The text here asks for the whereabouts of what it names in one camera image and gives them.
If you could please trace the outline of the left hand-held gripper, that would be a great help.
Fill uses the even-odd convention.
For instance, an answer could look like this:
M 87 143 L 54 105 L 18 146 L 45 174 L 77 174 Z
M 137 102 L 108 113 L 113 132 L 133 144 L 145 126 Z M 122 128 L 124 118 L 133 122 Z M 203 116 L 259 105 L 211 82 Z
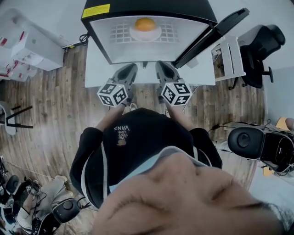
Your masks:
M 103 105 L 117 107 L 120 104 L 128 106 L 133 99 L 132 85 L 138 72 L 135 63 L 128 64 L 117 70 L 111 79 L 102 85 L 97 95 Z

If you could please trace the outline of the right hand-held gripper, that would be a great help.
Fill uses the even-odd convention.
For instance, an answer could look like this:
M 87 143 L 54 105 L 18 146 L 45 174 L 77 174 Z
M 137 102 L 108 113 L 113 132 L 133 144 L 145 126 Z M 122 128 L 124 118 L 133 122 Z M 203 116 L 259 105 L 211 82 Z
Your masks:
M 192 96 L 189 84 L 180 78 L 178 71 L 170 64 L 157 61 L 156 75 L 159 80 L 157 96 L 159 103 L 166 102 L 170 106 L 184 106 Z

